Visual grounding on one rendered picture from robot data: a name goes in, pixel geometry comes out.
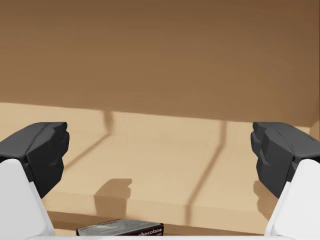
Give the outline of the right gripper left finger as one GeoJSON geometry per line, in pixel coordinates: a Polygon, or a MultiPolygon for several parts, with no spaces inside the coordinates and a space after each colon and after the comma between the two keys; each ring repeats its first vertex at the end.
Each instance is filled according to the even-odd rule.
{"type": "Polygon", "coordinates": [[[0,237],[54,236],[42,198],[61,180],[66,122],[38,122],[0,141],[0,237]]]}

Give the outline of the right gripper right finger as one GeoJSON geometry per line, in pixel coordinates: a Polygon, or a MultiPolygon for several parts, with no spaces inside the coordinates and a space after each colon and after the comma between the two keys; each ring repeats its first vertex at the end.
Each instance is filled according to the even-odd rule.
{"type": "Polygon", "coordinates": [[[254,122],[259,181],[278,199],[265,236],[320,237],[320,141],[283,122],[254,122]]]}

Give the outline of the red carton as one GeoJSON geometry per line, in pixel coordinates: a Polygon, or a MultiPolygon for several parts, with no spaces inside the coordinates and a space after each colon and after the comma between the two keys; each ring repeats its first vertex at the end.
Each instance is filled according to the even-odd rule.
{"type": "Polygon", "coordinates": [[[164,224],[116,219],[76,229],[77,236],[163,236],[164,224]]]}

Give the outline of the pale wooden shelf unit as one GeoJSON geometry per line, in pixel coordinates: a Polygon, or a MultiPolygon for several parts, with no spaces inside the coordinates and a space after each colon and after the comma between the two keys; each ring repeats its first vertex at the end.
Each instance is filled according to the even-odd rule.
{"type": "Polygon", "coordinates": [[[0,140],[67,122],[56,234],[261,235],[253,122],[319,137],[320,0],[0,0],[0,140]]]}

